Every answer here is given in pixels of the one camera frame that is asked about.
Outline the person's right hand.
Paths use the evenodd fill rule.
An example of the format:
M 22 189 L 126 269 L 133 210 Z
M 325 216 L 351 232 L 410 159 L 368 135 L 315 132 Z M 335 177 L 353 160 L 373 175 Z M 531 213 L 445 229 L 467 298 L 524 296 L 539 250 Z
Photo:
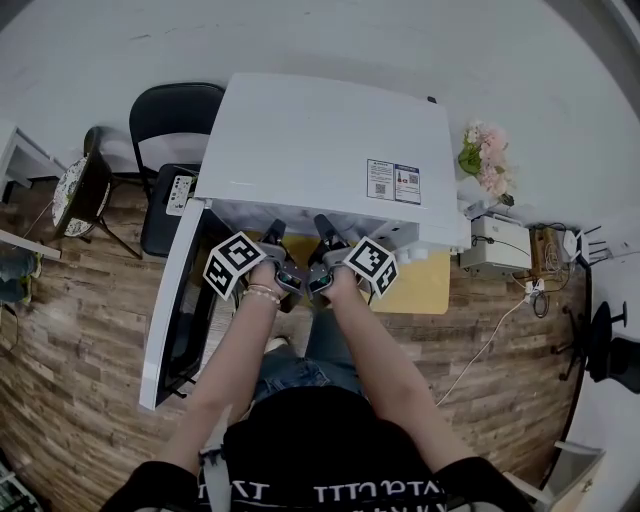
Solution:
M 335 301 L 358 291 L 357 275 L 347 266 L 333 268 L 331 285 L 323 292 L 330 300 Z

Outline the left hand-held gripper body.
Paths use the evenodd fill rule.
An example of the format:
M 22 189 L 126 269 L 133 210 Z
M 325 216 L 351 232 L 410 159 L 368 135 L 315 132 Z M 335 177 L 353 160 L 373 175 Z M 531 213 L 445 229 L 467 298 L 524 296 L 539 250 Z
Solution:
M 285 292 L 282 312 L 291 311 L 305 295 L 305 272 L 283 245 L 261 245 L 240 231 L 214 247 L 205 264 L 203 279 L 223 300 L 228 300 L 239 281 L 263 260 L 276 267 L 276 281 Z

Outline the person's left hand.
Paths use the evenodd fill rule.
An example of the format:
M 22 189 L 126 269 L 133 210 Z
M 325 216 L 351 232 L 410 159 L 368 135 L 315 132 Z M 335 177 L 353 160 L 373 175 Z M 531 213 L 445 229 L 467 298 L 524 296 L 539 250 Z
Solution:
M 271 261 L 263 260 L 251 270 L 249 284 L 266 287 L 278 295 L 283 294 L 283 289 L 276 281 L 276 267 Z

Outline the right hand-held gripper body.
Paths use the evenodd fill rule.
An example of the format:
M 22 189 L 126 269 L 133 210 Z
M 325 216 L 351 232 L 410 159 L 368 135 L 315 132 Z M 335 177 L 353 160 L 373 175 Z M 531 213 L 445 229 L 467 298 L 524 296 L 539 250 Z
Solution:
M 368 237 L 363 237 L 356 246 L 337 244 L 332 249 L 321 242 L 309 266 L 307 291 L 311 298 L 333 283 L 334 270 L 346 266 L 369 283 L 371 294 L 382 298 L 399 277 L 395 256 Z

